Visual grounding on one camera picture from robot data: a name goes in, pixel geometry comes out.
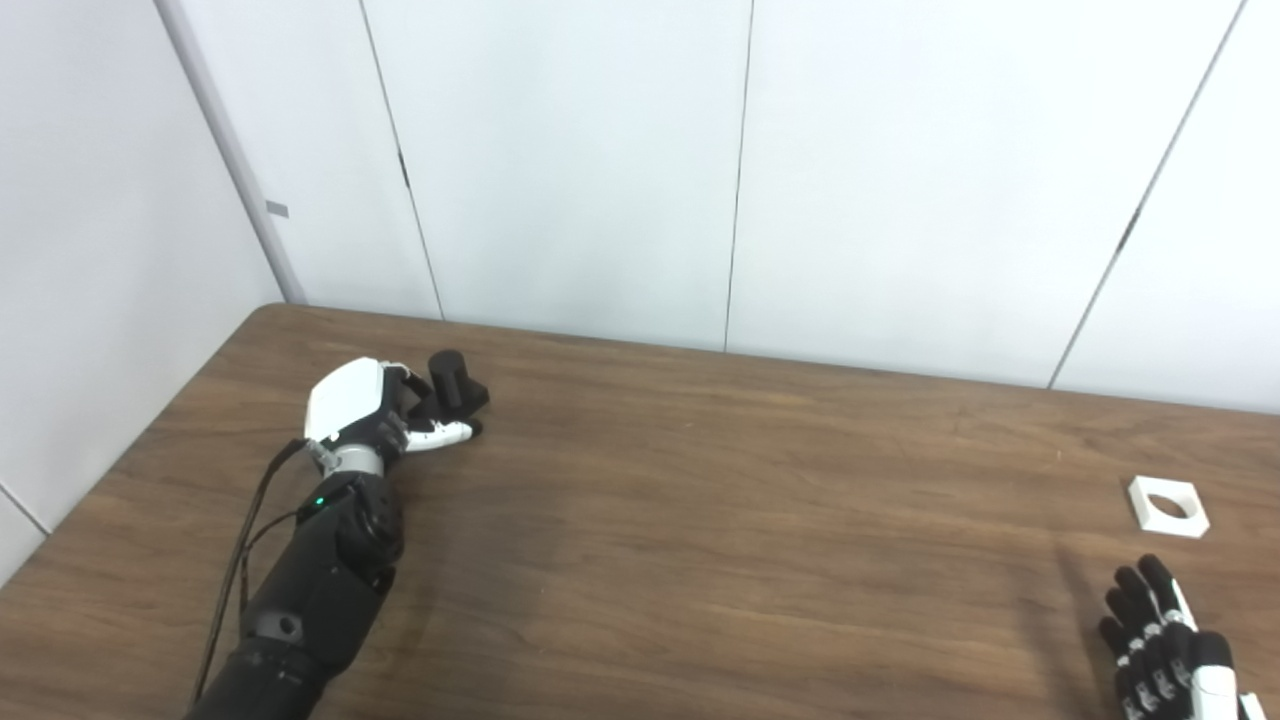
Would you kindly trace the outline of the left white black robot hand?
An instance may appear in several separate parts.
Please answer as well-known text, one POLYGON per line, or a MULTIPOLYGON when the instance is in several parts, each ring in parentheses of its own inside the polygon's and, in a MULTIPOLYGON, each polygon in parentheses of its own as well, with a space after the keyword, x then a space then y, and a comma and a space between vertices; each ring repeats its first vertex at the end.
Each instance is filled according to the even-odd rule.
POLYGON ((358 357, 311 388, 303 438, 333 452, 361 445, 401 456, 461 445, 483 433, 480 421, 444 410, 442 400, 410 366, 358 357))

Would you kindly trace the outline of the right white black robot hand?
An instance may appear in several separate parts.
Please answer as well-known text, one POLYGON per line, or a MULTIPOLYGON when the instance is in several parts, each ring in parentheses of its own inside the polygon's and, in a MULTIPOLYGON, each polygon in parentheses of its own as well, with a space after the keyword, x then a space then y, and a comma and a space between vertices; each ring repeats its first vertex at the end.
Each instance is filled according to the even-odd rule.
POLYGON ((1239 683, 1230 641, 1202 628, 1180 583, 1153 553, 1114 573, 1097 630, 1114 656, 1125 719, 1263 719, 1239 683))

